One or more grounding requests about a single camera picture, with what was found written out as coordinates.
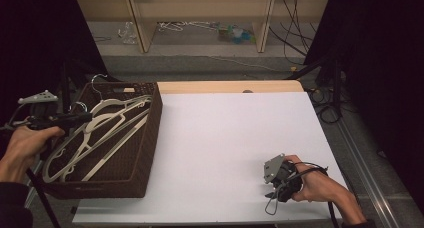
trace cable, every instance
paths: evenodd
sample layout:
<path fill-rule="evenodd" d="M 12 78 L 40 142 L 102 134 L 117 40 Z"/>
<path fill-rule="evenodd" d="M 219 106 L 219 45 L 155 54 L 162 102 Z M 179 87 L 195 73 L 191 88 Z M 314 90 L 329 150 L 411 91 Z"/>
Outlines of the cable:
<path fill-rule="evenodd" d="M 324 108 L 322 108 L 318 113 L 317 113 L 317 115 L 319 116 L 319 118 L 321 119 L 321 121 L 322 122 L 324 122 L 324 123 L 326 123 L 326 124 L 334 124 L 334 123 L 337 123 L 339 120 L 340 120 L 340 118 L 342 118 L 341 117 L 341 115 L 339 115 L 339 114 L 337 114 L 337 118 L 335 119 L 335 120 L 332 120 L 332 121 L 328 121 L 328 120 L 326 120 L 326 119 L 324 119 L 324 112 L 325 111 L 327 111 L 328 109 L 336 109 L 334 106 L 332 106 L 332 105 L 327 105 L 327 106 L 325 106 Z"/>
<path fill-rule="evenodd" d="M 16 110 L 15 110 L 15 112 L 13 112 L 13 115 L 12 115 L 12 117 L 10 117 L 10 120 L 9 120 L 9 123 L 7 123 L 7 125 L 9 126 L 9 127 L 13 127 L 13 120 L 15 119 L 15 117 L 16 117 L 16 115 L 18 114 L 18 112 L 24 107 L 26 105 L 26 103 L 25 104 L 22 104 L 22 105 L 20 105 Z"/>
<path fill-rule="evenodd" d="M 326 98 L 325 96 L 325 92 L 320 92 L 321 94 L 321 100 L 316 100 L 314 94 L 318 93 L 320 90 L 319 87 L 315 88 L 315 89 L 310 89 L 307 90 L 308 94 L 309 94 L 309 99 L 312 101 L 312 103 L 315 104 L 322 104 L 322 103 L 327 103 L 329 101 L 329 98 L 327 98 L 327 100 L 325 102 L 323 102 Z"/>
<path fill-rule="evenodd" d="M 300 30 L 300 25 L 299 25 L 299 16 L 298 16 L 298 14 L 297 14 L 297 0 L 294 0 L 294 10 L 293 10 L 293 14 L 292 14 L 292 12 L 290 11 L 290 8 L 288 7 L 288 5 L 287 5 L 287 3 L 286 3 L 286 0 L 283 0 L 283 2 L 284 2 L 284 5 L 286 6 L 287 12 L 289 13 L 289 16 L 290 16 L 290 19 L 291 19 L 291 23 L 290 23 L 290 26 L 289 26 L 289 29 L 288 29 L 288 30 L 289 30 L 289 32 L 291 32 L 291 27 L 292 27 L 292 25 L 294 24 L 294 26 L 296 27 L 297 31 L 298 31 L 298 32 L 299 32 L 299 34 L 300 34 L 302 44 L 303 44 L 303 46 L 304 46 L 304 48 L 305 48 L 305 50 L 306 50 L 306 52 L 307 52 L 307 51 L 309 50 L 309 46 L 308 46 L 308 44 L 306 43 L 305 39 L 303 38 L 302 32 L 301 32 L 301 30 Z"/>
<path fill-rule="evenodd" d="M 268 203 L 266 204 L 266 206 L 265 206 L 265 212 L 268 214 L 268 215 L 275 215 L 275 214 L 277 214 L 277 209 L 278 209 L 278 194 L 280 193 L 280 190 L 283 188 L 283 184 L 281 184 L 281 185 L 279 185 L 276 189 L 275 189 L 275 192 L 274 192 L 274 194 L 271 196 L 271 198 L 269 198 L 269 201 L 268 201 Z M 276 202 L 275 202 L 275 209 L 274 209 L 274 213 L 269 213 L 268 211 L 267 211 L 267 209 L 268 209 L 268 206 L 269 206 L 269 204 L 271 203 L 271 201 L 273 200 L 273 199 L 275 199 L 275 198 L 277 198 L 277 200 L 276 200 Z"/>
<path fill-rule="evenodd" d="M 293 33 L 292 31 L 289 31 L 284 25 L 283 25 L 283 23 L 281 23 L 280 22 L 280 26 L 281 27 L 283 27 L 283 29 L 284 30 L 286 30 L 287 32 L 289 32 L 291 35 L 294 35 L 294 36 L 298 36 L 298 37 L 300 37 L 300 38 L 303 38 L 303 39 L 307 39 L 307 40 L 313 40 L 312 38 L 309 38 L 309 37 L 306 37 L 306 36 L 303 36 L 303 35 L 299 35 L 299 34 L 296 34 L 296 33 Z"/>
<path fill-rule="evenodd" d="M 306 53 L 305 52 L 303 52 L 303 51 L 301 51 L 301 50 L 299 50 L 298 48 L 296 48 L 294 45 L 292 45 L 292 44 L 290 44 L 290 43 L 288 43 L 286 40 L 283 40 L 283 38 L 281 38 L 281 37 L 279 37 L 273 30 L 272 30 L 272 28 L 271 27 L 269 27 L 269 30 L 272 32 L 272 34 L 274 34 L 276 37 L 277 37 L 277 39 L 279 39 L 280 41 L 282 41 L 285 45 L 288 45 L 288 46 L 290 46 L 292 49 L 294 49 L 295 51 L 297 51 L 297 52 L 299 52 L 300 54 L 302 54 L 303 56 L 306 56 Z"/>
<path fill-rule="evenodd" d="M 304 171 L 302 171 L 302 172 L 300 172 L 300 173 L 297 173 L 296 175 L 294 175 L 294 176 L 291 176 L 291 177 L 289 177 L 289 178 L 287 178 L 286 180 L 285 180 L 285 183 L 287 183 L 287 182 L 289 182 L 289 181 L 291 181 L 291 180 L 294 180 L 294 179 L 296 179 L 296 178 L 298 178 L 298 177 L 301 177 L 301 176 L 303 176 L 303 175 L 305 175 L 305 174 L 307 174 L 307 173 L 309 173 L 309 172 L 312 172 L 312 171 L 325 171 L 326 169 L 324 169 L 324 168 L 322 168 L 321 166 L 319 166 L 319 167 L 313 167 L 313 168 L 309 168 L 309 169 L 307 169 L 307 170 L 304 170 Z"/>
<path fill-rule="evenodd" d="M 34 185 L 34 188 L 37 191 L 38 196 L 40 197 L 40 200 L 43 203 L 44 209 L 46 210 L 47 214 L 50 217 L 51 222 L 53 223 L 53 226 L 55 228 L 60 228 L 59 221 L 57 220 L 56 215 L 54 214 L 53 209 L 50 206 L 50 203 L 47 200 L 47 197 L 44 194 L 43 189 L 41 188 L 41 185 L 38 182 L 37 178 L 35 177 L 34 173 L 32 172 L 31 169 L 27 169 L 26 174 L 28 175 L 29 179 L 31 180 L 32 184 Z"/>
<path fill-rule="evenodd" d="M 334 215 L 333 202 L 328 202 L 328 210 L 330 211 L 331 222 L 333 223 L 334 228 L 338 228 L 339 223 L 337 222 L 336 216 Z"/>
<path fill-rule="evenodd" d="M 317 30 L 315 29 L 315 27 L 312 25 L 312 23 L 309 23 L 309 25 L 311 25 L 312 30 L 314 30 L 315 33 L 317 33 Z"/>
<path fill-rule="evenodd" d="M 236 61 L 236 60 L 229 60 L 229 59 L 217 58 L 217 57 L 213 57 L 213 56 L 206 56 L 206 57 L 209 57 L 209 58 L 214 59 L 214 60 L 234 62 L 236 64 L 244 65 L 244 66 L 249 66 L 249 67 L 259 67 L 259 68 L 264 68 L 264 69 L 271 70 L 271 71 L 282 72 L 280 70 L 275 70 L 275 69 L 272 69 L 272 68 L 269 68 L 269 67 L 266 67 L 266 66 L 262 66 L 262 65 L 250 65 L 250 64 L 245 64 L 245 63 L 242 63 L 242 62 L 239 62 L 239 61 Z"/>

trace wicker basket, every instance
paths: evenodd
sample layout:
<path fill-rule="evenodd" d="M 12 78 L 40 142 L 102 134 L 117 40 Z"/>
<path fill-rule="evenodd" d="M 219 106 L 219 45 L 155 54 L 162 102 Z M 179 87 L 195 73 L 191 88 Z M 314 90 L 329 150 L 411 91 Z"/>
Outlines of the wicker basket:
<path fill-rule="evenodd" d="M 156 83 L 94 83 L 87 84 L 82 91 L 79 101 L 91 110 L 101 99 L 128 100 L 142 95 L 152 95 L 152 102 L 131 110 L 126 114 L 127 119 L 150 108 L 146 124 L 143 125 L 124 145 L 97 171 L 89 181 L 82 178 L 97 164 L 97 162 L 113 147 L 133 126 L 129 125 L 112 136 L 75 166 L 74 171 L 66 176 L 65 182 L 55 180 L 45 183 L 41 180 L 46 193 L 58 199 L 84 198 L 141 198 L 146 193 L 150 169 L 153 163 L 156 142 L 162 114 L 162 100 Z M 103 113 L 116 112 L 122 109 L 117 106 L 105 107 Z M 111 125 L 104 125 L 92 133 L 93 142 L 103 137 Z M 64 167 L 75 153 L 82 141 L 76 137 L 75 142 L 66 146 L 66 153 L 51 163 L 52 172 Z"/>

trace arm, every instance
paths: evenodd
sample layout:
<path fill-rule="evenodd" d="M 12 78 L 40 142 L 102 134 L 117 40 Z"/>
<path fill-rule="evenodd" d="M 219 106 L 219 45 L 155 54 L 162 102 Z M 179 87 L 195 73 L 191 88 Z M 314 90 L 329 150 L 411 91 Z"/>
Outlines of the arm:
<path fill-rule="evenodd" d="M 299 163 L 296 168 L 299 172 L 310 169 L 295 155 L 286 156 L 286 160 Z M 294 193 L 292 199 L 295 201 L 307 200 L 333 202 L 339 209 L 344 225 L 358 225 L 367 223 L 362 210 L 356 202 L 355 196 L 345 187 L 324 175 L 319 171 L 309 172 L 302 176 L 303 188 Z"/>
<path fill-rule="evenodd" d="M 33 131 L 19 127 L 10 138 L 9 145 L 0 160 L 0 224 L 7 228 L 32 226 L 32 214 L 24 208 L 28 187 L 23 183 L 26 170 L 30 168 L 37 154 L 43 151 L 44 143 L 64 131 L 52 127 Z"/>
<path fill-rule="evenodd" d="M 26 126 L 16 129 L 0 160 L 0 182 L 22 183 L 26 170 L 33 165 L 36 155 L 44 150 L 47 139 L 63 134 L 59 127 L 40 131 L 30 130 Z"/>

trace white surface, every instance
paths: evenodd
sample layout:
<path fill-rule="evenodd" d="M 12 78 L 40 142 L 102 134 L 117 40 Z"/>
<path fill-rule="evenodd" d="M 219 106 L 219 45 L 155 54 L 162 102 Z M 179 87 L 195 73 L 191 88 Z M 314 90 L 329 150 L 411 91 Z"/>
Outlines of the white surface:
<path fill-rule="evenodd" d="M 329 167 L 346 185 L 306 93 L 162 95 L 146 196 L 82 200 L 77 224 L 199 225 L 329 219 L 327 203 L 279 203 L 263 164 L 280 153 Z M 273 211 L 272 202 L 268 210 Z M 336 217 L 341 218 L 336 209 Z"/>

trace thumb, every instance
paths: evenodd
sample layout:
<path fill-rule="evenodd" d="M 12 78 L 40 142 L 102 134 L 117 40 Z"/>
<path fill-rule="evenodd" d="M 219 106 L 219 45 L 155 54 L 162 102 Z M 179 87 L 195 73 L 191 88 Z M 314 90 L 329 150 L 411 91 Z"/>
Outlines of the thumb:
<path fill-rule="evenodd" d="M 39 137 L 43 140 L 47 140 L 53 136 L 62 136 L 64 134 L 65 134 L 65 131 L 63 131 L 57 126 L 41 130 L 40 133 L 38 133 Z"/>
<path fill-rule="evenodd" d="M 304 197 L 302 191 L 299 191 L 299 192 L 295 192 L 295 193 L 292 194 L 292 199 L 294 201 L 299 202 L 299 201 L 305 200 L 305 197 Z"/>

